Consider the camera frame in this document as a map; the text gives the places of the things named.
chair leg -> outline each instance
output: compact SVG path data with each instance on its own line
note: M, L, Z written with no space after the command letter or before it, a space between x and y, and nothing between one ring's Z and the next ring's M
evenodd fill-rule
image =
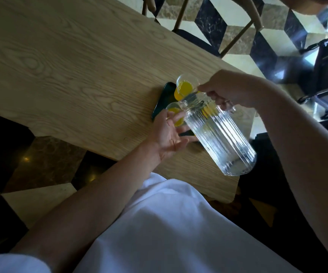
M174 32L179 29L179 26L180 26L180 23L182 22L182 19L183 19L184 12L185 12L187 4L188 4L188 0L184 0L182 8L180 9L180 12L179 12L177 21L175 22L175 26L174 26L174 29L173 29Z
M251 25L254 23L253 20L251 20L240 32L238 35L235 36L235 38L230 42L230 44L227 45L227 47L221 51L220 57L223 58L226 53L236 44L236 42L243 36L243 34L251 27Z
M146 16L146 13L148 12L148 4L144 1L142 6L142 15Z

white sleeve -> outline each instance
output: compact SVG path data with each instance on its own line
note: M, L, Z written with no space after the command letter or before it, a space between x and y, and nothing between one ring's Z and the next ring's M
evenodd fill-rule
M0 273L51 273L43 261L20 254L0 254Z

black chair seat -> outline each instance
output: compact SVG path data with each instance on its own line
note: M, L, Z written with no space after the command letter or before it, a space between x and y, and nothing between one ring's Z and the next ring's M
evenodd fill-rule
M207 52L213 54L214 56L221 58L218 50L216 50L213 46L207 44L203 40L199 39L198 37L190 34L189 32L184 31L182 29L178 29L173 32L176 33L177 35L183 37L184 39L188 40L189 42L192 42L194 45L197 45L198 47L202 48L203 50L206 50Z

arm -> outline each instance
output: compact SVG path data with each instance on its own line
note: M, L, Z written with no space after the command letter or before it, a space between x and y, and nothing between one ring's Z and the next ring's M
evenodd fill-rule
M159 113L144 142L39 220L12 252L37 257L53 272L72 271L156 166L196 140L178 136L189 130L187 126L174 127L173 122L182 116L166 110Z
M227 99L256 108L300 209L328 250L328 131L262 78L220 71L198 89L224 109Z

person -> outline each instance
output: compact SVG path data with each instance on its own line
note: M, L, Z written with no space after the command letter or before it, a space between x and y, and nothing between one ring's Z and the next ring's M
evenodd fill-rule
M289 186L328 250L328 131L272 82L220 70L198 88L217 105L254 107ZM194 136L163 110L148 138L54 208L12 249L0 272L296 272L215 211L188 183L152 173Z

